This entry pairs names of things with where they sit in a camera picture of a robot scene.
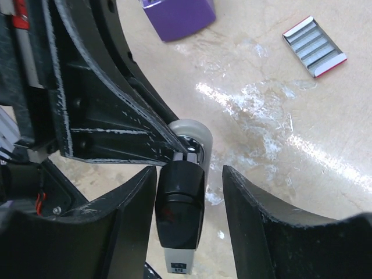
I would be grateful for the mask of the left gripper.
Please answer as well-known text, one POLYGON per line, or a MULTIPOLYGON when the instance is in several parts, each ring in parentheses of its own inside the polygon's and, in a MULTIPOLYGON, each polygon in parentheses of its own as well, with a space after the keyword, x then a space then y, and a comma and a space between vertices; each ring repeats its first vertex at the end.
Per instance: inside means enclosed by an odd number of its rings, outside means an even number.
POLYGON ((68 209, 70 183, 49 160, 70 154, 66 1, 1 2, 1 199, 68 209))

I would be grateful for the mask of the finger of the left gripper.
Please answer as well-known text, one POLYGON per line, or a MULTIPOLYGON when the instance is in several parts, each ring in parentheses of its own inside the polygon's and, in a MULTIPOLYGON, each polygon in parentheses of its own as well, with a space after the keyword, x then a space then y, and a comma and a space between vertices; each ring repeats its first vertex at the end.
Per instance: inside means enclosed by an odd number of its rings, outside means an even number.
POLYGON ((186 145, 126 42, 115 1, 44 1, 60 153, 87 163, 162 166, 186 145))

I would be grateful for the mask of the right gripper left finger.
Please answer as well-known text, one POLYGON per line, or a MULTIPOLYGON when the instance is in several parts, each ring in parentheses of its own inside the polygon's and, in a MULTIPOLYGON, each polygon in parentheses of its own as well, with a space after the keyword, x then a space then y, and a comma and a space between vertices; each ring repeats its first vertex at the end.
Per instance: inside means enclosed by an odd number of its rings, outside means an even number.
POLYGON ((146 254, 157 174, 123 185, 61 216, 1 209, 2 278, 156 278, 146 254))

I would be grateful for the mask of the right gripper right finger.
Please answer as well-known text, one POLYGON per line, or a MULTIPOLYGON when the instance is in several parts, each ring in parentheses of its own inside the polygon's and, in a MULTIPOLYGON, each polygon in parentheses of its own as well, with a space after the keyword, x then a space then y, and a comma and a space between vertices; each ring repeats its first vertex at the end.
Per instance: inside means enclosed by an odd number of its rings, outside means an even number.
POLYGON ((310 213, 224 166, 223 194, 238 278, 370 278, 371 213, 310 213))

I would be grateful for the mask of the grey black stapler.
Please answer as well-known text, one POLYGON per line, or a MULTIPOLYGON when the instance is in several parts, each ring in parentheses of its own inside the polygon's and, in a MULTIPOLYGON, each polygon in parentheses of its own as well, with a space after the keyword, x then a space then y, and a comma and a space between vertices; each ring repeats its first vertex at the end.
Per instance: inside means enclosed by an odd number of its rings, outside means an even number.
POLYGON ((161 168, 155 200, 156 228, 168 273, 191 274, 201 238, 213 136, 202 123, 183 119, 170 128, 186 143, 161 168))

